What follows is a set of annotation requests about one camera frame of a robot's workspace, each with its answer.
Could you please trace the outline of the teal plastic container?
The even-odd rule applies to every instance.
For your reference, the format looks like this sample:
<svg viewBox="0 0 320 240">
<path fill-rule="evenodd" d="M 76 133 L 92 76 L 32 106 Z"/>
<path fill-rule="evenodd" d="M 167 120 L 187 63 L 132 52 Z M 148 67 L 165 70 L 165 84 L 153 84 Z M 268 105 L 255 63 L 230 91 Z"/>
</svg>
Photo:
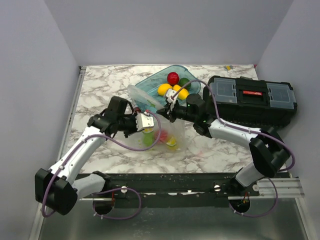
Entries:
<svg viewBox="0 0 320 240">
<path fill-rule="evenodd" d="M 135 85 L 136 88 L 144 91 L 155 101 L 158 101 L 162 106 L 166 104 L 163 96 L 158 95 L 158 87 L 161 84 L 167 83 L 167 76 L 169 73 L 175 72 L 180 78 L 187 78 L 189 81 L 196 80 L 197 78 L 189 72 L 187 68 L 181 65 L 171 65 L 163 70 L 160 70 L 153 75 L 147 77 L 141 82 Z M 144 97 L 137 93 L 137 91 L 131 86 L 128 86 L 129 97 L 135 102 L 135 104 L 140 108 L 140 110 L 150 110 L 156 112 L 155 106 L 157 105 L 153 100 L 147 101 Z"/>
</svg>

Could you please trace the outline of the green fake leaf fruit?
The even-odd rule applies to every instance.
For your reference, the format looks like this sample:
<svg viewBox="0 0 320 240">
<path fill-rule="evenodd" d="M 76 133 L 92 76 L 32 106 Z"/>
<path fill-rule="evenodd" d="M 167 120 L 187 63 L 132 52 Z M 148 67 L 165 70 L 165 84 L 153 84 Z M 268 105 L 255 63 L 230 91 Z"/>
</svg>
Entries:
<svg viewBox="0 0 320 240">
<path fill-rule="evenodd" d="M 145 147 L 150 147 L 155 141 L 153 133 L 143 134 L 142 143 Z"/>
</svg>

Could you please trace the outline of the red fake apple front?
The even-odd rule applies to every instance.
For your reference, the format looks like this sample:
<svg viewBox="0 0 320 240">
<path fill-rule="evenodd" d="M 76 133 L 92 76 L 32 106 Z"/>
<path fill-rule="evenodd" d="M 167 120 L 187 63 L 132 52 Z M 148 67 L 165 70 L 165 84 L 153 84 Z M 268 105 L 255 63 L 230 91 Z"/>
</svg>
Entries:
<svg viewBox="0 0 320 240">
<path fill-rule="evenodd" d="M 158 142 L 160 143 L 166 143 L 168 141 L 168 132 L 165 129 L 162 129 L 161 131 L 156 130 L 154 132 L 154 139 L 156 140 L 159 136 Z"/>
</svg>

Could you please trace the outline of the yellow-green fake starfruit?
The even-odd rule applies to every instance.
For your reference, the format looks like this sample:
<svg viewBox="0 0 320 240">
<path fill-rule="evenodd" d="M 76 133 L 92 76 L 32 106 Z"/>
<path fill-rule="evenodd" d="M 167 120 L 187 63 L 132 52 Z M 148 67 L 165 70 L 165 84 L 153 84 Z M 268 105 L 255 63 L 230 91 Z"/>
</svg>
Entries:
<svg viewBox="0 0 320 240">
<path fill-rule="evenodd" d="M 177 141 L 176 138 L 174 136 L 172 136 L 167 142 L 166 142 L 166 146 L 169 149 L 175 150 L 177 148 Z"/>
</svg>

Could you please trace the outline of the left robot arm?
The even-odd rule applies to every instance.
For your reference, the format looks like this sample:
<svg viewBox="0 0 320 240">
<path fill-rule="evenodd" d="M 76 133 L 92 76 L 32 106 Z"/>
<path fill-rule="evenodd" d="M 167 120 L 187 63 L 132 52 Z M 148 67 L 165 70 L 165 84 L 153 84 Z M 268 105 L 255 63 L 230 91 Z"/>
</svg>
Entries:
<svg viewBox="0 0 320 240">
<path fill-rule="evenodd" d="M 104 198 L 110 194 L 109 176 L 99 171 L 77 179 L 80 170 L 92 154 L 107 140 L 112 141 L 117 132 L 126 137 L 139 131 L 141 113 L 126 113 L 132 104 L 113 96 L 101 113 L 89 118 L 84 132 L 70 150 L 48 170 L 39 169 L 34 177 L 35 199 L 42 204 L 42 216 L 52 213 L 68 214 L 76 202 L 91 194 Z"/>
</svg>

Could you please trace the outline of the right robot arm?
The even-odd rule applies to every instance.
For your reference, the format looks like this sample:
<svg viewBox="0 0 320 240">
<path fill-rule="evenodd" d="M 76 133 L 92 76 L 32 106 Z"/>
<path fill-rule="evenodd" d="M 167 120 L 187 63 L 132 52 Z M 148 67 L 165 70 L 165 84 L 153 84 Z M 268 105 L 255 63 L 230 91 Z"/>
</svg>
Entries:
<svg viewBox="0 0 320 240">
<path fill-rule="evenodd" d="M 248 186 L 257 180 L 273 178 L 286 161 L 294 157 L 274 128 L 249 128 L 226 122 L 207 111 L 206 103 L 199 94 L 190 94 L 185 106 L 167 97 L 166 105 L 157 113 L 172 123 L 177 119 L 191 122 L 199 135 L 249 149 L 252 162 L 230 180 L 230 191 L 236 196 L 247 192 Z"/>
</svg>

